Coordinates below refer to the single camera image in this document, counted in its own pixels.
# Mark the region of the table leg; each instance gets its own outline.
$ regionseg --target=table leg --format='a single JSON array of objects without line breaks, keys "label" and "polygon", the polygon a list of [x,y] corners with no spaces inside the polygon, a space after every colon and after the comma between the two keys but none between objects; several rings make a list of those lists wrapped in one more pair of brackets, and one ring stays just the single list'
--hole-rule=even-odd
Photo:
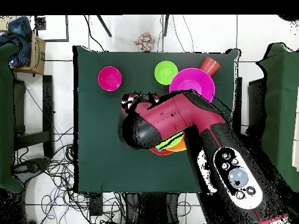
[{"label": "table leg", "polygon": [[169,19],[169,15],[165,15],[164,37],[166,37],[167,35],[168,19]]},{"label": "table leg", "polygon": [[109,31],[108,27],[106,26],[105,22],[103,21],[103,19],[100,17],[100,15],[97,15],[99,21],[101,22],[102,26],[104,27],[105,31],[107,32],[109,37],[112,37],[111,32]]}]

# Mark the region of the orange cup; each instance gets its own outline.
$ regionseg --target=orange cup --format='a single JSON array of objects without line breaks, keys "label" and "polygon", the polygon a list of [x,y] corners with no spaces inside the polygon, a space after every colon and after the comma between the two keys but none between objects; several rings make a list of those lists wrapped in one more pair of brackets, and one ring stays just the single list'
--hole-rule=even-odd
[{"label": "orange cup", "polygon": [[212,74],[214,74],[219,68],[220,64],[209,57],[204,60],[202,66],[200,67],[200,69],[207,73],[209,76],[212,76]]}]

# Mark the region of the black button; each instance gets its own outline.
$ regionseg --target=black button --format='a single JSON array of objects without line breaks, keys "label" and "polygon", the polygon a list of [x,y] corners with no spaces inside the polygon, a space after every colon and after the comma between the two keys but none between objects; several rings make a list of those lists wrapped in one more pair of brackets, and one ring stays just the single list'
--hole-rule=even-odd
[{"label": "black button", "polygon": [[248,195],[252,196],[252,195],[255,195],[256,190],[254,189],[254,187],[249,186],[249,187],[246,188],[246,192],[247,192]]}]

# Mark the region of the magenta bowl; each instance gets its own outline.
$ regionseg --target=magenta bowl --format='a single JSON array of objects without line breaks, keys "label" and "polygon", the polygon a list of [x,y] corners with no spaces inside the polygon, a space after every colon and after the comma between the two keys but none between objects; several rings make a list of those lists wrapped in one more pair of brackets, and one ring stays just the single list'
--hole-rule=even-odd
[{"label": "magenta bowl", "polygon": [[188,68],[180,71],[171,82],[169,92],[175,90],[194,89],[209,102],[212,102],[215,94],[215,85],[211,77],[197,68]]},{"label": "magenta bowl", "polygon": [[98,75],[98,82],[102,89],[114,91],[121,85],[121,73],[115,67],[105,67]]}]

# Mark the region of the orange plate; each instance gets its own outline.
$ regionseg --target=orange plate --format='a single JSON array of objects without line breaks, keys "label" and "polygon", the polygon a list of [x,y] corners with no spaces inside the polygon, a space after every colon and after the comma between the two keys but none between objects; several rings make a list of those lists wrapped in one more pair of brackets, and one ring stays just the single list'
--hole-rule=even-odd
[{"label": "orange plate", "polygon": [[163,150],[161,150],[161,151],[158,151],[158,150],[156,149],[156,147],[151,148],[150,151],[151,151],[152,153],[155,153],[156,155],[170,155],[171,153],[173,153],[173,151],[166,150],[166,149],[163,149]]},{"label": "orange plate", "polygon": [[185,140],[185,133],[184,133],[183,139],[177,145],[175,145],[174,147],[171,147],[171,148],[167,148],[166,150],[172,151],[172,152],[185,151],[187,148],[186,148],[186,144],[185,144],[184,140]]}]

